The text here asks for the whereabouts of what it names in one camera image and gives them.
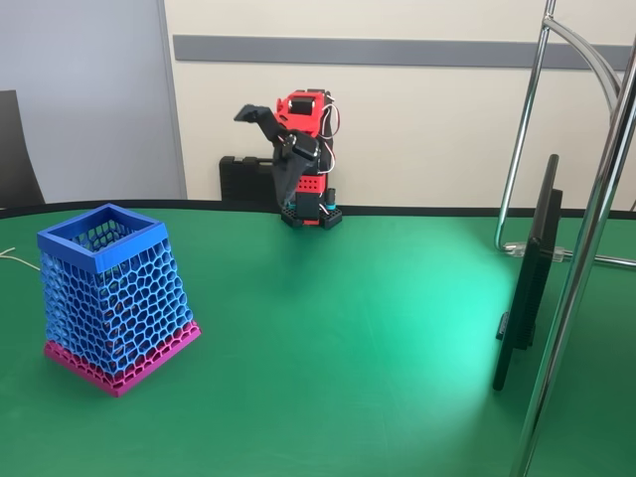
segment door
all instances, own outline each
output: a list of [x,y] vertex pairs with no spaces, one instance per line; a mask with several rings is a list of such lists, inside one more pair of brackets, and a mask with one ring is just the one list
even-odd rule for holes
[[0,90],[47,203],[185,198],[163,8],[0,0]]

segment black chair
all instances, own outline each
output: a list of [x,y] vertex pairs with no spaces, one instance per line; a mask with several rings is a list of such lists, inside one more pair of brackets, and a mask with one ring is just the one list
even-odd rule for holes
[[24,139],[16,91],[0,91],[0,209],[45,204]]

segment green table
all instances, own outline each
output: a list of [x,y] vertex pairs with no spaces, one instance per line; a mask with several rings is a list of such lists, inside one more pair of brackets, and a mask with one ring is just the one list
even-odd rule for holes
[[[567,264],[535,346],[491,391],[520,261],[494,218],[347,217],[325,233],[268,214],[164,221],[203,335],[116,399],[45,359],[38,273],[0,260],[0,474],[501,477],[517,446]],[[0,221],[0,249],[77,213]],[[530,219],[510,219],[522,239]],[[572,246],[580,220],[563,219]],[[636,222],[601,252],[636,255]],[[532,475],[632,476],[636,273],[596,266]]]

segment white cable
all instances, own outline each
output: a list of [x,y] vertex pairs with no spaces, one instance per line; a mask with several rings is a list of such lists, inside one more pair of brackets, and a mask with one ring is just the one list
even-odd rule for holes
[[[327,113],[325,114],[325,117],[322,118],[322,129],[321,129],[321,134],[320,136],[323,139],[333,139],[333,137],[338,134],[338,131],[340,130],[340,109],[338,109],[338,106],[336,106],[333,102],[327,104],[326,106],[324,106],[322,108],[322,110],[327,110]],[[331,133],[331,136],[325,136],[325,132],[327,132],[327,120],[331,120],[331,111],[335,111],[336,112],[336,130],[333,131]]]
[[30,266],[31,268],[40,271],[40,268],[38,268],[36,265],[29,263],[28,261],[23,260],[22,258],[18,258],[17,256],[10,256],[10,255],[5,255],[5,253],[9,253],[10,251],[15,250],[16,247],[11,247],[11,248],[7,248],[6,250],[4,250],[3,252],[0,253],[0,258],[9,258],[10,260],[16,260],[19,261],[20,263],[24,263],[27,266]]
[[325,141],[325,147],[329,151],[329,154],[331,154],[331,167],[328,171],[318,171],[318,174],[329,174],[331,171],[334,170],[334,167],[336,167],[336,155],[334,154],[334,151],[331,149],[331,147],[329,147],[327,141]]

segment monitor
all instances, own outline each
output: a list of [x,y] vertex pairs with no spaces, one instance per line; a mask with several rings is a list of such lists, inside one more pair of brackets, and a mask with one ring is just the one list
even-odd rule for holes
[[553,262],[560,218],[562,191],[554,188],[557,165],[558,156],[553,154],[539,193],[512,305],[499,324],[497,339],[502,343],[493,382],[496,391],[504,387],[513,350],[526,350],[533,343],[535,321]]

